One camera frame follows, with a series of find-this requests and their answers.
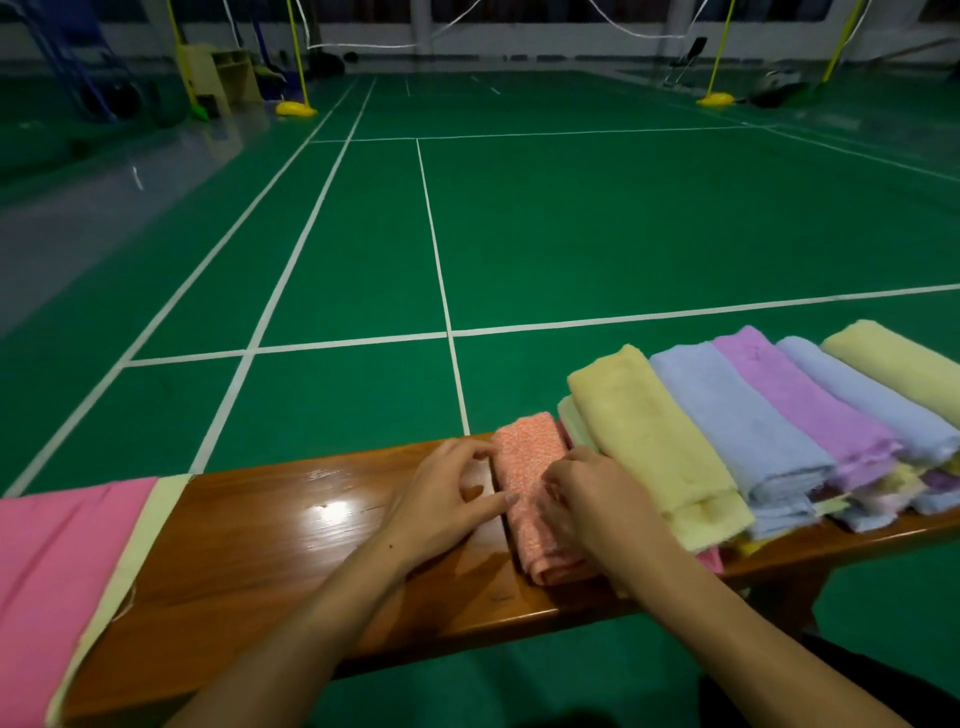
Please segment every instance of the light blue towel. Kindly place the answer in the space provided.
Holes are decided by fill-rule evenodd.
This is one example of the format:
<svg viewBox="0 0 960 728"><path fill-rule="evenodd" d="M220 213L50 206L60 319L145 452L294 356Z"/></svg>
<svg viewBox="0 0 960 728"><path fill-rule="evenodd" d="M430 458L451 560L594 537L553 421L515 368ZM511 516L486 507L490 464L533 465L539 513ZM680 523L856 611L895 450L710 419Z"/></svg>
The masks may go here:
<svg viewBox="0 0 960 728"><path fill-rule="evenodd" d="M787 422L710 342L650 357L670 395L704 433L752 505L804 496L835 461Z"/></svg>
<svg viewBox="0 0 960 728"><path fill-rule="evenodd" d="M756 521L747 528L752 541L771 539L820 520L806 496L794 497L776 505L752 505L750 510L756 516Z"/></svg>
<svg viewBox="0 0 960 728"><path fill-rule="evenodd" d="M960 491L947 491L946 493L937 493L936 491L925 491L920 493L910 503L917 513L924 516L932 516L935 513L943 513L956 508L960 505Z"/></svg>
<svg viewBox="0 0 960 728"><path fill-rule="evenodd" d="M893 430L903 446L898 455L901 460L933 468L960 449L960 430L956 427L821 351L813 342L787 336L777 348L837 399Z"/></svg>
<svg viewBox="0 0 960 728"><path fill-rule="evenodd" d="M897 519L897 514L881 513L875 515L867 513L859 503L851 502L848 508L832 514L831 518L842 521L851 531L866 533L867 531L876 531L878 528L886 528Z"/></svg>

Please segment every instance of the white court line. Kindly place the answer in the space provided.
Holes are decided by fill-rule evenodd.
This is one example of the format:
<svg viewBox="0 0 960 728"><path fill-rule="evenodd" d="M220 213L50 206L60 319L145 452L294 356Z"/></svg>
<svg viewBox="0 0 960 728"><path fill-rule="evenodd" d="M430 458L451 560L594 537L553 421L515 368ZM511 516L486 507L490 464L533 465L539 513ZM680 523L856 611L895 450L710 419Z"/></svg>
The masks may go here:
<svg viewBox="0 0 960 728"><path fill-rule="evenodd" d="M813 299L793 299L790 301L768 301L764 303L741 303L715 308L691 308L686 311L665 311L662 313L640 313L634 316L609 316L601 319L578 319L558 321L550 324L518 324L516 326L464 328L453 331L454 336L489 336L497 333L517 333L519 331L543 331L552 328L580 328L603 326L605 324L629 324L634 321L656 321L658 319L681 319L687 316L708 316L716 313L734 313L736 311L759 311L764 308L785 308L792 305L810 305L812 303L833 303L837 301L864 301L866 299L885 299L895 296L913 296L919 293L940 293L960 291L960 283L948 285L928 285L920 288L898 288L890 291L870 293L845 293L838 296L820 296Z"/></svg>
<svg viewBox="0 0 960 728"><path fill-rule="evenodd" d="M653 321L657 319L679 319L687 316L709 316L717 313L734 313L736 311L755 311L763 308L785 308L795 305L810 305L813 303L833 303L837 301L862 301L867 299L894 298L897 296L913 296L922 293L943 293L945 291L960 290L960 283L946 285L928 285L920 288L898 288L889 291L873 291L869 293L847 293L838 296L822 296L813 299L793 299L790 301L771 301L765 303L741 303L739 305L717 306L714 308L692 308L685 311L667 311L664 313L641 313L634 316L611 316L601 319L579 319L576 321L560 321L547 324L519 324L516 326L491 328L465 328L452 330L453 336L491 336L501 333L517 333L519 331L542 331L553 328L581 328L603 326L605 324L628 324L635 321ZM445 339L446 331L431 331L428 333L408 333L397 336L371 336L362 339L341 339L338 341L317 341L306 344L283 344L272 347L259 347L252 352L256 355L267 353L306 352L316 349L340 349L342 347L358 347L373 344L393 344L404 341L425 341L428 339ZM179 364L188 361L204 359L220 359L231 356L242 356L250 350L237 349L228 352L209 352L200 354L183 354L180 356L163 356L156 359L135 359L128 367L152 367L160 364Z"/></svg>
<svg viewBox="0 0 960 728"><path fill-rule="evenodd" d="M695 112L698 112L698 113L700 113L700 114L706 114L706 115L709 116L711 119L722 118L721 112L719 112L719 111L711 111L711 110L709 110L709 109L702 109L702 108L699 107L699 106L698 106L698 107L678 106L678 105L676 105L676 104L671 104L671 103L669 103L668 101L664 101L663 99L657 99L656 101L657 101L657 103L659 103L659 104L661 104L661 105L663 105L663 106L670 107L671 109L686 109L687 111L695 111ZM865 153L863 153L863 152L855 152L855 151L852 150L852 149L844 149L843 147L838 147L838 146L835 146L835 145L833 145L833 144L827 144L825 141L818 141L817 139L808 139L808 138L806 138L805 136L796 136L795 134L783 132L783 131L781 131L780 129L777 129L777 128L776 128L776 126L777 126L776 124L760 125L760 124L753 124L753 123L751 123L751 122L749 122L749 121L742 121L742 120L739 121L739 123L740 123L744 128L748 128L748 129L765 129L766 131L768 131L768 132L770 132L770 133L777 134L778 136L785 136L785 137L788 138L788 139L794 139L794 140L796 140L796 141L806 142L807 144L814 144L814 145L816 145L816 146L818 146L818 147L824 147L825 149L832 149L834 152L839 152L840 154L851 155L852 157L862 157L862 158L864 158L864 159L870 159L870 160L872 160L872 161L879 162L880 164L889 164L889 165L891 165L891 166L893 166L893 167L899 167L900 169L906 169L906 170L909 170L910 172L916 172L917 174L921 174L921 175L928 175L929 177L935 177L935 178L937 178L937 179L939 179L939 180L946 180L946 181L948 181L948 182L960 182L960 178L953 177L953 176L951 176L951 175L946 175L946 174L944 174L944 173L942 173L942 172L934 172L934 171L929 170L929 169L924 169L923 167L915 167L915 166L913 166L912 164L904 164L903 162L893 161L892 159L887 159L887 158L884 158L884 157L877 157L877 156L875 156L875 155L868 155L868 154L865 154Z"/></svg>
<svg viewBox="0 0 960 728"><path fill-rule="evenodd" d="M126 368L127 364L136 356L136 353L140 351L144 344L147 343L147 340L153 335L157 327L163 323L163 320L169 315L170 311L173 310L174 306L180 301L181 298L186 294L190 287L196 282L197 278L200 277L201 273L206 270L206 267L210 262L217 256L217 254L223 250L224 246L230 241L233 235L240 229L240 226L243 225L247 218L251 216L251 213L256 209L256 206L260 204L264 197L267 196L267 193L274 188L277 180L283 175L284 172L289 169L290 165L294 163L294 160L300 156L300 152L306 149L306 145L310 143L317 132L324 126L326 120L330 118L337 107L340 106L341 102L347 98L347 94L353 89L356 85L354 81L343 95L337 100L337 103L328 111L324 118L321 119L317 127L310 133L308 137L304 139L296 151L284 162L283 166L279 168L275 175L267 182L266 186L260 190L259 194L253 198L252 202L247 206L240 217L236 219L236 222L230 226L229 230L224 233L224 236L220 238L215 246L206 254L203 260L200 261L199 265L194 268L193 273L191 273L187 279L180 284L180 288L174 291L174 295L163 305L163 307L156 313L150 323L140 331L140 335L137 336L133 343L127 348L125 352L120 355L120 358L117 359L116 363L110 367L109 371L104 375L96 386L90 390L89 394L77 405L77 408L70 413L70 416L63 422L62 425L54 432L53 436L47 441L40 452L34 455L34 459L30 461L23 472L17 476L16 480L11 483L10 487L4 492L3 497L17 497L22 494L27 487L33 482L37 474L43 470L44 466L50 461L50 458L54 456L54 453L60 448L63 444L63 441L70 436L70 433L73 432L74 428L80 424L81 420L86 416L86 413L90 411L94 404L104 395L109 386L113 383L120 373Z"/></svg>
<svg viewBox="0 0 960 728"><path fill-rule="evenodd" d="M475 82L477 82L478 84L480 84L481 86L485 86L486 88L488 88L489 90L491 90L491 91L492 91L493 93L495 93L497 96L502 96L502 95L503 95L502 93L500 93L498 90L496 90L496 89L495 89L493 86L491 86L490 84L484 84L482 81L480 81L480 79L478 79L478 78L477 78L476 76L474 76L473 74L470 74L470 77L471 77Z"/></svg>
<svg viewBox="0 0 960 728"><path fill-rule="evenodd" d="M951 175L945 175L942 172L934 172L929 169L923 169L922 167L915 167L912 164L904 164L903 162L893 161L892 159L885 159L883 157L875 157L874 155L868 155L863 152L855 152L852 149L844 149L843 147L837 147L833 144L827 144L825 141L817 141L816 139L807 139L803 136L795 136L791 133L781 132L778 129L767 129L768 132L777 134L779 136L786 136L788 139L796 139L797 141L805 141L807 144L816 144L818 147L824 147L825 149L832 149L834 152L840 152L845 155L852 155L853 157L863 157L864 159L871 159L873 161L878 161L881 164L889 164L893 167L899 167L900 169L908 169L911 172L916 172L921 175L928 175L929 177L936 177L939 180L947 180L948 182L960 182L960 178L952 177Z"/></svg>
<svg viewBox="0 0 960 728"><path fill-rule="evenodd" d="M354 139L354 144L362 141L437 141L444 139L496 139L501 136L576 136L579 134L595 133L656 133L656 132L707 132L722 131L730 129L772 129L776 124L769 125L751 125L742 122L736 125L727 124L722 127L662 127L647 129L596 129L585 132L516 132L516 133L475 133L475 134L456 134L453 136L377 136L370 139ZM343 139L317 139L313 144L329 144L331 142L343 142Z"/></svg>
<svg viewBox="0 0 960 728"><path fill-rule="evenodd" d="M397 344L404 341L426 341L445 339L446 331L429 333L403 333L397 336L370 336L366 339L341 339L340 341L317 341L309 344L281 344L275 347L260 347L254 353L308 352L315 349L342 349L343 347L365 347L370 344Z"/></svg>
<svg viewBox="0 0 960 728"><path fill-rule="evenodd" d="M208 359L229 359L231 356L243 356L246 349L233 349L228 352L186 353L178 356L158 356L153 359L134 359L127 362L130 367L155 367L160 364L182 364L187 361L207 361Z"/></svg>
<svg viewBox="0 0 960 728"><path fill-rule="evenodd" d="M427 341L429 339L445 339L446 331L430 331L428 333L402 333L396 336L368 336L362 339L340 339L338 341L311 341L305 344L280 344L272 347L258 347L252 350L255 356L265 353L311 352L317 349L343 349L344 347L366 347L372 344L398 344L404 341ZM229 359L234 356L243 356L249 349L232 349L226 352L187 353L176 356L158 356L153 359L134 359L127 363L127 367L156 367L162 364L183 364L190 361L206 361L208 359Z"/></svg>
<svg viewBox="0 0 960 728"><path fill-rule="evenodd" d="M433 212L430 209L430 193L426 189L426 172L423 171L423 155L420 153L420 140L417 140L417 159L420 161L420 178L423 180L423 199L426 201L426 217L430 221L430 237L433 239L433 257L437 262L437 282L440 284L440 299L444 303L444 322L446 323L446 340L450 345L450 363L453 365L453 382L457 386L457 401L460 403L460 423L464 434L470 434L470 423L467 419L467 404L464 402L464 387L460 382L460 367L457 365L457 348L453 344L453 329L450 325L450 309L446 305L446 290L444 289L444 272L440 267L440 249L437 247L437 232L433 227Z"/></svg>
<svg viewBox="0 0 960 728"><path fill-rule="evenodd" d="M347 135L346 141L344 141L344 146L340 148L340 154L337 155L336 161L333 162L333 166L326 176L324 188L320 191L320 196L310 211L306 225L303 226L300 237L297 239L297 244L287 259L286 267L284 267L283 273L280 274L280 278L274 286L274 292L270 295L267 305L264 306L263 313L260 314L260 320L256 323L256 328L253 330L253 336L251 336L250 343L247 345L247 350L240 358L240 363L237 365L236 372L233 373L233 379L230 380L227 392L224 394L224 398L217 408L217 413L213 416L213 422L210 423L204 440L200 443L200 448L197 450L197 455L193 459L193 464L190 466L191 473L202 473L206 469L206 464L210 460L213 449L217 447L217 440L220 439L220 433L224 430L224 425L227 423L230 411L233 409L233 405L236 403L237 397L240 394L240 389L243 387L243 383L247 378L247 373L250 371L251 364L253 364L255 352L263 340L263 334L267 331L267 326L270 324L270 319L274 315L274 310L276 309L277 303L279 303L280 296L283 295L283 289L286 288L287 281L290 280L294 266L297 265L297 260L300 258L300 251L303 250L306 238L310 234L310 231L313 230L314 223L317 222L317 215L320 214L320 208L324 204L326 193L330 189L330 184L333 182L337 170L340 169L340 163L344 160L344 154L347 153L347 147L353 138L353 133L356 132L357 125L360 124L360 119L363 117L364 109L367 107L367 102L370 101L370 96L373 93L373 87L375 85L376 77L373 78L373 83L370 84L370 90L367 91L367 96L363 100L363 106L360 107L360 112L353 121L353 126L350 128L350 133Z"/></svg>

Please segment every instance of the yellow net post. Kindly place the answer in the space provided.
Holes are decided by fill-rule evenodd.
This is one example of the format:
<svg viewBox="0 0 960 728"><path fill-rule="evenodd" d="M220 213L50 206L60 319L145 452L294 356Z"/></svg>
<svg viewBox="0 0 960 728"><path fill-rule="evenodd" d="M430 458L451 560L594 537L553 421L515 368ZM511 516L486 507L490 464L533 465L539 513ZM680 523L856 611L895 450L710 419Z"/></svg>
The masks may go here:
<svg viewBox="0 0 960 728"><path fill-rule="evenodd" d="M290 33L294 37L294 56L297 58L297 70L300 72L300 90L303 91L303 104L311 109L310 99L306 96L306 80L303 78L303 61L300 59L300 41L297 40L297 26L294 24L294 9L287 0L287 16L290 18Z"/></svg>
<svg viewBox="0 0 960 728"><path fill-rule="evenodd" d="M713 73L710 74L710 85L707 87L707 96L713 93L713 82L717 77L717 68L720 67L720 57L723 56L723 47L727 43L727 32L730 30L730 21L731 18L733 18L734 5L736 5L736 0L730 0L730 9L727 11L727 22L724 23L723 35L720 36L720 47L717 48L717 57L713 61Z"/></svg>
<svg viewBox="0 0 960 728"><path fill-rule="evenodd" d="M840 60L840 54L843 53L844 46L847 45L847 40L850 38L850 33L853 32L853 24L856 23L856 19L860 16L860 9L863 8L863 3L864 0L856 0L856 5L853 6L853 10L847 16L847 22L843 24L843 32L840 34L840 40L837 42L837 49L833 51L833 57L830 59L830 63L827 65L827 70L824 72L824 78L820 80L821 84L825 84L830 80L830 76L833 75L833 69Z"/></svg>

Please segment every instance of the wooden bench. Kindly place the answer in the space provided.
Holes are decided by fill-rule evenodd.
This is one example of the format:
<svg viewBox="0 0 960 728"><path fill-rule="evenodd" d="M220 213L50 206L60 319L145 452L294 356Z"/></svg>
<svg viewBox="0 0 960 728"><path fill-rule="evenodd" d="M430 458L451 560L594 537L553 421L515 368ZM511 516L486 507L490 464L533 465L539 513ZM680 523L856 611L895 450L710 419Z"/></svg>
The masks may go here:
<svg viewBox="0 0 960 728"><path fill-rule="evenodd" d="M67 696L71 724L168 715L316 589L377 528L391 492L438 443L199 475L135 582L132 607L91 651ZM477 463L475 482L492 488ZM960 509L907 513L851 534L804 528L749 558L724 553L724 579L790 634L830 570L955 539ZM552 589L518 570L501 519L407 579L341 665L344 676L553 632L637 611L604 579Z"/></svg>

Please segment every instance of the yellow post base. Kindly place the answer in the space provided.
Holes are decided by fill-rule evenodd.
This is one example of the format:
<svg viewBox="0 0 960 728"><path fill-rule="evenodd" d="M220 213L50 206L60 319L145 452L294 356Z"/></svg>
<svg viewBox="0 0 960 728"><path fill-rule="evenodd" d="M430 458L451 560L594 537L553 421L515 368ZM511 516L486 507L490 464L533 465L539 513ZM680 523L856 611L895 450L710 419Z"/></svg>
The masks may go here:
<svg viewBox="0 0 960 728"><path fill-rule="evenodd" d="M699 99L697 104L702 107L712 107L714 109L721 109L722 107L732 106L736 103L729 93L726 91L717 91L716 93L709 93L704 98Z"/></svg>
<svg viewBox="0 0 960 728"><path fill-rule="evenodd" d="M277 116L316 116L317 110L299 101L281 101L276 105Z"/></svg>

